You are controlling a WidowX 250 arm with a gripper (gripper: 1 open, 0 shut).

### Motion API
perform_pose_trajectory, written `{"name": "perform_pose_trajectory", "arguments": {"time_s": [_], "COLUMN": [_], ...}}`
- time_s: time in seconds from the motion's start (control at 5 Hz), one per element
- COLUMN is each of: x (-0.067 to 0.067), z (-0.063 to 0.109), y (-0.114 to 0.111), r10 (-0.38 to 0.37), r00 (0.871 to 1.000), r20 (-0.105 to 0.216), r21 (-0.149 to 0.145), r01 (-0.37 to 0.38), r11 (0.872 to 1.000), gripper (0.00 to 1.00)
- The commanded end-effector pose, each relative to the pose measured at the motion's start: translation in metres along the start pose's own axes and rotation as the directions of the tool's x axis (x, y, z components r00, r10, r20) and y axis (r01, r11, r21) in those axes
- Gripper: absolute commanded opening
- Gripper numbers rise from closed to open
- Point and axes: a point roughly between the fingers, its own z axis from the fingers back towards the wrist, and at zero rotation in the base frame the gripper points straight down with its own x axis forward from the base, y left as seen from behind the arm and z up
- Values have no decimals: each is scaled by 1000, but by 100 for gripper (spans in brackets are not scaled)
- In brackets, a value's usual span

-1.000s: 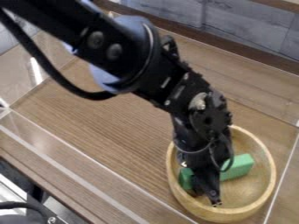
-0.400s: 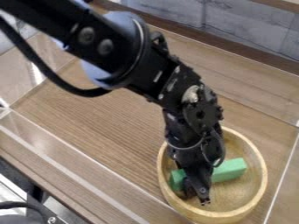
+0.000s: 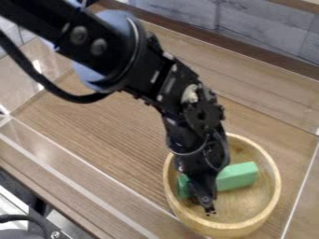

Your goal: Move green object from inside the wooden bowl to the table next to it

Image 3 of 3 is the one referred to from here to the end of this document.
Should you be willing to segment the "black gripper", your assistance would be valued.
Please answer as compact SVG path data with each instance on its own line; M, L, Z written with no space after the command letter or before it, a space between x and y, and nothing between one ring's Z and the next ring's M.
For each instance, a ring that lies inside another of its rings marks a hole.
M230 164L227 135L222 121L225 107L217 94L201 84L190 84L163 112L167 145L177 156L182 175L182 198L217 212L217 176Z

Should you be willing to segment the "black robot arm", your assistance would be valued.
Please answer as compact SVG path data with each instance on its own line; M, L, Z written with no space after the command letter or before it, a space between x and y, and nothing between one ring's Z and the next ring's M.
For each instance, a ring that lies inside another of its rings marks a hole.
M161 113L177 170L190 178L191 198L207 214L217 211L217 176L230 164L225 107L198 73L162 47L134 14L92 13L70 0L0 0L0 17L42 37L80 66L92 93L76 95L50 82L0 30L0 47L54 95L91 104L117 91L130 93Z

